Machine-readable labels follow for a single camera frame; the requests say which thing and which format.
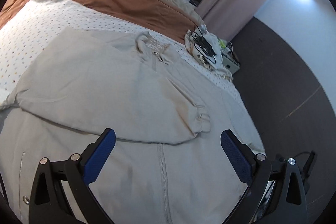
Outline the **beige zip jacket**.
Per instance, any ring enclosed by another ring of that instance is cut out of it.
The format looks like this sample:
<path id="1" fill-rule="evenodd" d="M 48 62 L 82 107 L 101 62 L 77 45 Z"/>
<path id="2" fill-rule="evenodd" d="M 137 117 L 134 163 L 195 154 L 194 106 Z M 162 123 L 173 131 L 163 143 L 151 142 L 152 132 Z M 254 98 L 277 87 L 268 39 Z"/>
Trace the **beige zip jacket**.
<path id="1" fill-rule="evenodd" d="M 244 105 L 149 33 L 66 28 L 1 104 L 1 174 L 15 215 L 41 158 L 117 141 L 92 192 L 116 223 L 222 223 L 245 191 L 221 147 L 264 146 Z"/>

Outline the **white bedside drawer cabinet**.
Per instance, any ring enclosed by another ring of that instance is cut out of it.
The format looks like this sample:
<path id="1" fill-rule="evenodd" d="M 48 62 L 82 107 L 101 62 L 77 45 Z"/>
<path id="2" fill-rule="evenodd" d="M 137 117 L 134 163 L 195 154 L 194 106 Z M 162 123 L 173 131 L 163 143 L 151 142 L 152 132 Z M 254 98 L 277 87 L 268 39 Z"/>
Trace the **white bedside drawer cabinet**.
<path id="1" fill-rule="evenodd" d="M 227 46 L 225 48 L 220 48 L 222 53 L 222 64 L 232 75 L 234 75 L 240 69 L 240 62 L 234 53 L 233 44 L 228 41 L 226 42 Z"/>

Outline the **yellow green item on cabinet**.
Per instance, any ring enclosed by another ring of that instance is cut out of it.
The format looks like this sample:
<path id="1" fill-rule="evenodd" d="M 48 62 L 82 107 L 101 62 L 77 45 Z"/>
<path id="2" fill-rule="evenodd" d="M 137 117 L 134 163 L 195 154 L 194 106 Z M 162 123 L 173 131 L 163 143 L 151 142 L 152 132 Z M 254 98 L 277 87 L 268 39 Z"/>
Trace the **yellow green item on cabinet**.
<path id="1" fill-rule="evenodd" d="M 227 42 L 223 39 L 218 39 L 218 43 L 221 48 L 225 48 L 227 46 Z"/>

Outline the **floral dotted white bedsheet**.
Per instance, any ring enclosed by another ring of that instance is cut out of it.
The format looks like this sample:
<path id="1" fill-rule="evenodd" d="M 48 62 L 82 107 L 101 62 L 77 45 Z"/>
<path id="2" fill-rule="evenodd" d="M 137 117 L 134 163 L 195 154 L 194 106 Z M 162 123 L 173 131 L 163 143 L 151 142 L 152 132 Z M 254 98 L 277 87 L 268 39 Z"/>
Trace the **floral dotted white bedsheet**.
<path id="1" fill-rule="evenodd" d="M 29 0 L 1 28 L 1 101 L 29 65 L 65 28 L 79 31 L 145 32 L 145 27 L 84 7 L 72 0 Z"/>

